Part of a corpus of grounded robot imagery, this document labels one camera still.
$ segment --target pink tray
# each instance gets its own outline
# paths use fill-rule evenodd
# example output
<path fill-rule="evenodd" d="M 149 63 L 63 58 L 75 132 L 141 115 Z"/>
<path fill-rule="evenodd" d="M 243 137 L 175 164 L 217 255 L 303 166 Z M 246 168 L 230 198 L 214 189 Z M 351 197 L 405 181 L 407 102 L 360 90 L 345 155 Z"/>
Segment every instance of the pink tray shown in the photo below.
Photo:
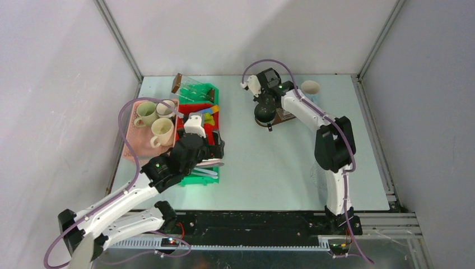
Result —
<path fill-rule="evenodd" d="M 175 102 L 176 107 L 178 109 L 178 99 L 172 99 L 173 102 Z M 150 127 L 142 127 L 142 128 L 137 128 L 133 122 L 136 118 L 138 118 L 137 115 L 137 107 L 142 104 L 145 101 L 137 101 L 133 104 L 132 107 L 132 113 L 131 113 L 131 118 L 129 120 L 129 127 L 127 128 L 127 141 L 129 141 L 130 145 L 134 149 L 135 153 L 138 156 L 138 160 L 140 163 L 140 166 L 146 164 L 151 158 L 159 156 L 163 152 L 167 151 L 169 148 L 173 147 L 175 145 L 175 136 L 176 136 L 176 119 L 175 117 L 175 130 L 173 131 L 173 136 L 170 139 L 173 139 L 173 144 L 170 146 L 161 146 L 156 149 L 154 149 L 150 145 L 150 139 L 153 137 L 152 130 Z M 125 158 L 131 162 L 134 163 L 134 159 L 132 157 L 131 152 L 129 151 L 129 148 L 124 144 L 124 149 L 122 150 L 122 158 Z"/>

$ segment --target white mug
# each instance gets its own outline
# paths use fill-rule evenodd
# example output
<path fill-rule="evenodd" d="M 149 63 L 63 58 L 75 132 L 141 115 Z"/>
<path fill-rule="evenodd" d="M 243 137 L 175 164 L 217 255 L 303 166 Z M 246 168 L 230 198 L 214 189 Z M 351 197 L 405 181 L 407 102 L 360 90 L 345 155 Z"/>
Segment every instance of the white mug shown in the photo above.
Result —
<path fill-rule="evenodd" d="M 171 139 L 175 132 L 175 126 L 169 118 L 160 118 L 152 124 L 153 137 L 150 139 L 150 145 L 156 149 L 160 146 L 170 146 L 173 143 Z"/>
<path fill-rule="evenodd" d="M 163 102 L 165 102 L 167 105 L 171 106 L 172 108 L 176 109 L 176 104 L 175 102 L 173 102 L 173 100 L 165 99 L 163 100 Z M 175 116 L 175 113 L 162 103 L 157 104 L 156 111 L 160 118 L 172 118 Z"/>
<path fill-rule="evenodd" d="M 136 127 L 152 126 L 159 116 L 155 110 L 155 103 L 145 101 L 137 107 L 136 113 L 138 117 L 134 120 Z"/>

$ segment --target mug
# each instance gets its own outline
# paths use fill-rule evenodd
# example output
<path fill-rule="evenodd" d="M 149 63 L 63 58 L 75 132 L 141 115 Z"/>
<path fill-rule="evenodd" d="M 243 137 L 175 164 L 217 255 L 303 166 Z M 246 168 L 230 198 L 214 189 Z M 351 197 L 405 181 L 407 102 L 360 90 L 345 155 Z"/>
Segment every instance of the mug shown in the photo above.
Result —
<path fill-rule="evenodd" d="M 169 118 L 160 118 L 152 124 L 153 137 L 150 139 L 150 145 L 156 149 L 160 146 L 170 146 L 173 143 L 173 133 L 175 126 Z"/>
<path fill-rule="evenodd" d="M 176 104 L 173 102 L 173 100 L 170 99 L 165 99 L 163 100 L 167 105 L 170 105 L 172 108 L 176 109 Z M 175 113 L 171 111 L 170 108 L 168 108 L 166 105 L 159 103 L 157 104 L 156 108 L 157 114 L 159 115 L 160 118 L 172 118 L 175 116 Z"/>
<path fill-rule="evenodd" d="M 159 116 L 155 111 L 155 103 L 145 101 L 137 107 L 138 118 L 134 120 L 136 127 L 152 126 L 152 123 L 156 121 Z"/>

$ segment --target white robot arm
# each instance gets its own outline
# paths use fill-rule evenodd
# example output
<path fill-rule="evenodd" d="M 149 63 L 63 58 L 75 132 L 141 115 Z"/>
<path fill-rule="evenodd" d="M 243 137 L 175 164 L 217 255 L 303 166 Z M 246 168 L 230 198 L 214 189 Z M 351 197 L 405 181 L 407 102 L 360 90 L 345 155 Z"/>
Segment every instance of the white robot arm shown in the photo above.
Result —
<path fill-rule="evenodd" d="M 338 133 L 330 130 L 331 124 L 323 116 L 304 104 L 305 101 L 307 103 L 311 102 L 300 89 L 296 89 L 297 93 L 295 93 L 294 85 L 290 81 L 281 83 L 280 76 L 272 68 L 257 75 L 249 76 L 247 81 L 241 84 L 241 87 L 253 93 L 254 101 L 258 102 L 254 110 L 256 120 L 263 125 L 267 125 L 270 131 L 276 116 L 275 109 L 282 108 L 292 113 L 316 134 L 315 158 L 327 174 L 327 209 L 336 216 L 344 214 L 343 173 L 350 169 L 351 162 L 349 162 L 348 151 L 341 146 L 342 141 L 339 141 Z M 337 124 L 346 126 L 345 131 L 351 138 L 354 147 L 349 120 L 346 117 L 340 120 L 329 114 L 324 116 L 337 122 Z M 349 198 L 347 199 L 347 208 L 351 208 Z"/>
<path fill-rule="evenodd" d="M 195 166 L 209 159 L 210 146 L 206 137 L 185 133 L 168 152 L 152 158 L 142 167 L 135 182 L 103 198 L 89 208 L 77 213 L 66 209 L 58 215 L 64 242 L 72 254 L 86 235 L 94 238 L 92 259 L 109 246 L 148 231 L 173 228 L 176 213 L 167 202 L 157 202 L 149 210 L 122 217 L 139 203 L 176 185 L 189 175 Z"/>

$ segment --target white table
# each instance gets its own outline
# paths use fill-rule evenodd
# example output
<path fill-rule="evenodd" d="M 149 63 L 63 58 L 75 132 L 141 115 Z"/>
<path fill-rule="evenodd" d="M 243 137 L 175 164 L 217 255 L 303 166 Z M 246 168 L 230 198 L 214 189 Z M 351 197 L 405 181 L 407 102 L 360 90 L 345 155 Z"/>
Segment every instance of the white table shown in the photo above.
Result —
<path fill-rule="evenodd" d="M 173 186 L 135 209 L 147 209 L 167 200 L 176 210 L 324 210 L 324 178 L 310 177 L 315 164 L 315 134 L 293 119 L 273 132 L 254 121 L 252 94 L 241 89 L 240 76 L 196 76 L 193 79 L 220 90 L 220 132 L 226 142 L 225 166 L 218 184 Z M 355 210 L 388 210 L 383 182 L 365 122 L 349 75 L 296 76 L 297 84 L 317 81 L 319 106 L 352 123 L 357 170 L 350 175 L 350 197 Z M 173 77 L 145 77 L 139 97 L 170 98 Z M 135 166 L 121 159 L 112 190 L 134 176 Z"/>

